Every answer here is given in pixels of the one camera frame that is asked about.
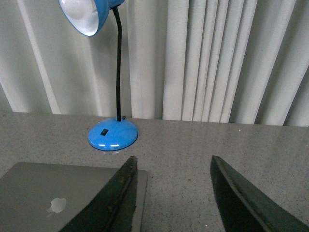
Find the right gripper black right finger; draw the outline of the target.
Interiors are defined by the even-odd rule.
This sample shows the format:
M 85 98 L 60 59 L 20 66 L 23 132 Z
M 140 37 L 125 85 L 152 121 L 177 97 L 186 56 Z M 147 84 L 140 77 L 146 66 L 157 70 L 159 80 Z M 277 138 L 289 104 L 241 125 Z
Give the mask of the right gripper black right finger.
M 219 156 L 211 158 L 215 200 L 227 232 L 307 232 L 309 227 L 281 208 Z

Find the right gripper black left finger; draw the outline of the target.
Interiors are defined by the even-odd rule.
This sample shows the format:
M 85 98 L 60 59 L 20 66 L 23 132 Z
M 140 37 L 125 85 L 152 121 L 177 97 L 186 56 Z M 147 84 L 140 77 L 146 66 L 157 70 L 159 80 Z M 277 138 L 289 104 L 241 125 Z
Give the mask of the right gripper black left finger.
M 130 232 L 136 210 L 138 160 L 131 156 L 62 232 Z

